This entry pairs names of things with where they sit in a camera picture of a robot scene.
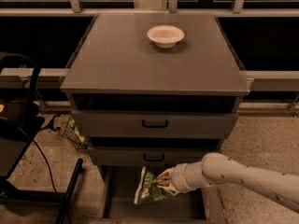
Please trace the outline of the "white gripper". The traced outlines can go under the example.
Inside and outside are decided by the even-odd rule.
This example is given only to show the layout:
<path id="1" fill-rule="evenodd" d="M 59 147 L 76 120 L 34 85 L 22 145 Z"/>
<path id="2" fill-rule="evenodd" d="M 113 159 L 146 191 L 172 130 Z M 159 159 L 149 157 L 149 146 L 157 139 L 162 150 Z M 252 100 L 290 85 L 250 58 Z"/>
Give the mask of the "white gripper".
<path id="1" fill-rule="evenodd" d="M 168 194 L 176 196 L 204 187 L 202 165 L 200 162 L 181 163 L 168 168 L 157 177 L 157 184 Z"/>

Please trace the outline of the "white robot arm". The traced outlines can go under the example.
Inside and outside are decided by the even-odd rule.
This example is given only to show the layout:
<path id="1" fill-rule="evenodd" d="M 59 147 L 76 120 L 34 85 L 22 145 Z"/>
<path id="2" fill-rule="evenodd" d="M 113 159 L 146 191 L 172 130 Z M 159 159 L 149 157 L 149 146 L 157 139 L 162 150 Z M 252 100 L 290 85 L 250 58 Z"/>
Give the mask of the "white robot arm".
<path id="1" fill-rule="evenodd" d="M 180 163 L 157 177 L 157 185 L 177 195 L 201 188 L 242 186 L 299 212 L 299 176 L 247 166 L 212 152 L 194 163 Z"/>

